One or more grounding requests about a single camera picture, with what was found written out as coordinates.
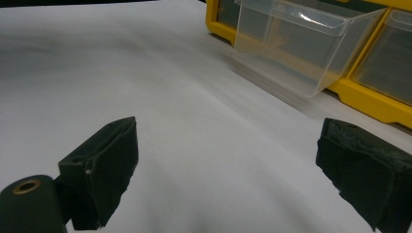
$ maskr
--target white table surface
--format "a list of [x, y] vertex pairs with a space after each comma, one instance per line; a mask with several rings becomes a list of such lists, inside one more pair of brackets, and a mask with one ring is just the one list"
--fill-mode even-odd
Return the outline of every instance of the white table surface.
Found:
[[57, 177], [95, 131], [136, 116], [140, 162], [100, 232], [372, 232], [315, 164], [323, 120], [412, 153], [410, 130], [326, 93], [269, 94], [205, 12], [196, 0], [1, 9], [0, 188]]

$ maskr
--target storage organizer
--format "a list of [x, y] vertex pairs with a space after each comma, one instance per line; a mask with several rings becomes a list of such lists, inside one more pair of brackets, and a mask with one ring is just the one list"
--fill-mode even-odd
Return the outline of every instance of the storage organizer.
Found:
[[376, 5], [361, 12], [317, 0], [239, 3], [235, 57], [306, 97], [347, 73], [384, 12]]
[[354, 80], [412, 106], [411, 13], [390, 13]]
[[[218, 15], [224, 15], [227, 8], [238, 8], [239, 6], [236, 6], [234, 4], [221, 4], [223, 0], [206, 0], [207, 3], [207, 11], [206, 11], [206, 25], [208, 29], [227, 39], [232, 45], [235, 44], [235, 39], [236, 39], [236, 28], [233, 28], [232, 26], [228, 26], [225, 24], [225, 22], [220, 22], [218, 20]], [[411, 84], [406, 84], [406, 77], [404, 76], [405, 74], [411, 74], [410, 72], [405, 72], [405, 69], [410, 69], [407, 68], [407, 65], [412, 63], [412, 59], [410, 56], [405, 55], [404, 53], [408, 53], [410, 51], [410, 34], [408, 30], [405, 30], [405, 28], [399, 28], [396, 27], [395, 25], [392, 25], [390, 21], [396, 23], [397, 22], [404, 22], [403, 24], [411, 24], [409, 19], [402, 19], [399, 20], [399, 17], [396, 16], [396, 12], [400, 12], [400, 10], [403, 11], [409, 11], [409, 12], [401, 12], [402, 14], [407, 14], [410, 16], [412, 12], [412, 1], [406, 1], [406, 0], [322, 0], [323, 2], [328, 2], [333, 5], [339, 5], [339, 6], [345, 6], [345, 5], [351, 5], [351, 6], [358, 6], [358, 5], [364, 5], [367, 4], [368, 2], [371, 3], [377, 3], [377, 4], [382, 4], [384, 6], [388, 6], [388, 10], [384, 12], [383, 17], [379, 20], [379, 23], [374, 27], [374, 31], [372, 35], [369, 37], [368, 41], [366, 44], [361, 48], [361, 52], [359, 55], [357, 55], [357, 59], [353, 65], [348, 65], [348, 68], [350, 68], [349, 72], [346, 71], [344, 72], [343, 78], [339, 79], [337, 82], [333, 83], [332, 85], [328, 86], [327, 88], [336, 94], [338, 94], [339, 99], [342, 103], [345, 103], [354, 109], [357, 109], [371, 117], [374, 117], [382, 122], [385, 123], [399, 123], [402, 124], [406, 127], [409, 127], [412, 129], [412, 106], [410, 105], [410, 101], [407, 100], [408, 97], [405, 94], [399, 95], [399, 91], [396, 87], [399, 89], [403, 88], [404, 93], [409, 93], [407, 89], [412, 90], [412, 85]], [[265, 3], [265, 0], [256, 0], [255, 1], [257, 4], [258, 3]], [[266, 25], [271, 25], [271, 22], [269, 21], [269, 18], [272, 17], [271, 14], [263, 14], [262, 12], [255, 11], [261, 14], [262, 16], [266, 16], [266, 22], [264, 23]], [[250, 31], [245, 33], [245, 34], [250, 34], [252, 36], [249, 36], [249, 40], [251, 41], [251, 45], [255, 45], [255, 48], [262, 48], [260, 45], [262, 42], [258, 42], [259, 38], [257, 36], [258, 33], [254, 33], [253, 31]], [[402, 37], [408, 37], [408, 39], [404, 40], [402, 43], [394, 43], [393, 40], [394, 38], [398, 38], [396, 35], [399, 33], [402, 33]], [[373, 55], [374, 53], [382, 53], [379, 52], [379, 45], [386, 45], [386, 43], [389, 43], [392, 46], [397, 45], [397, 49], [400, 50], [402, 53], [398, 53], [392, 49], [389, 49], [389, 53], [386, 53], [385, 55]], [[387, 73], [387, 79], [385, 82], [386, 84], [392, 84], [392, 83], [398, 83], [393, 85], [392, 89], [386, 90], [382, 87], [385, 87], [385, 83], [383, 85], [377, 86], [376, 84], [378, 83], [379, 80], [382, 81], [382, 77], [375, 77], [369, 75], [369, 81], [372, 81], [372, 84], [375, 84], [376, 86], [372, 86], [371, 83], [367, 83], [365, 74], [365, 71], [369, 68], [373, 67], [378, 67], [380, 68], [380, 65], [382, 65], [383, 61], [380, 61], [379, 59], [383, 58], [385, 59], [385, 56], [390, 55], [392, 59], [390, 62], [385, 63], [383, 66], [388, 68], [392, 67], [393, 73], [388, 74]]]
[[236, 29], [239, 19], [240, 6], [234, 0], [220, 0], [218, 22]]

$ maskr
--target screw hole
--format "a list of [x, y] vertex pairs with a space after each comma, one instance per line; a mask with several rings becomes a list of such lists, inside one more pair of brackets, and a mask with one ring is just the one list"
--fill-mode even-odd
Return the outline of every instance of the screw hole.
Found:
[[38, 180], [28, 180], [20, 183], [13, 188], [13, 193], [16, 195], [21, 195], [27, 192], [31, 192], [40, 186], [40, 181]]

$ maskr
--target transparent bin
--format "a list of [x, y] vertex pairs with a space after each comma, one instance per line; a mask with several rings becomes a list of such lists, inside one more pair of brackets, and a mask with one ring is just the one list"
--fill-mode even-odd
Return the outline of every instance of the transparent bin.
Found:
[[412, 13], [391, 11], [354, 80], [412, 106]]
[[350, 9], [318, 0], [237, 3], [235, 58], [305, 97], [346, 74], [385, 10], [372, 3]]
[[240, 7], [233, 0], [219, 0], [218, 22], [236, 29], [239, 12]]

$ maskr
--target yellow plastic frame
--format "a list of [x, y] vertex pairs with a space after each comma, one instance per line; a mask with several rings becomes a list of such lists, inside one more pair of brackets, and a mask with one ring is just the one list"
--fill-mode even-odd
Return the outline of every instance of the yellow plastic frame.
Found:
[[218, 22], [219, 0], [206, 0], [206, 4], [207, 28], [216, 35], [227, 39], [234, 46], [234, 41], [236, 40], [236, 29]]
[[385, 19], [388, 17], [392, 9], [393, 8], [389, 8], [385, 12], [354, 66], [351, 68], [348, 76], [329, 86], [328, 89], [337, 93], [339, 99], [344, 104], [347, 104], [364, 114], [374, 117], [384, 123], [397, 122], [412, 128], [412, 106], [399, 102], [352, 80], [353, 74], [382, 31]]
[[[366, 0], [389, 6], [369, 41], [360, 53], [348, 76], [340, 79], [328, 89], [338, 94], [342, 103], [358, 111], [374, 117], [384, 123], [399, 123], [412, 129], [412, 106], [399, 102], [389, 96], [376, 92], [352, 80], [353, 74], [363, 61], [368, 50], [378, 38], [385, 19], [393, 8], [412, 11], [410, 0]], [[209, 31], [227, 39], [233, 46], [236, 40], [236, 30], [218, 22], [219, 0], [206, 0], [206, 25]]]

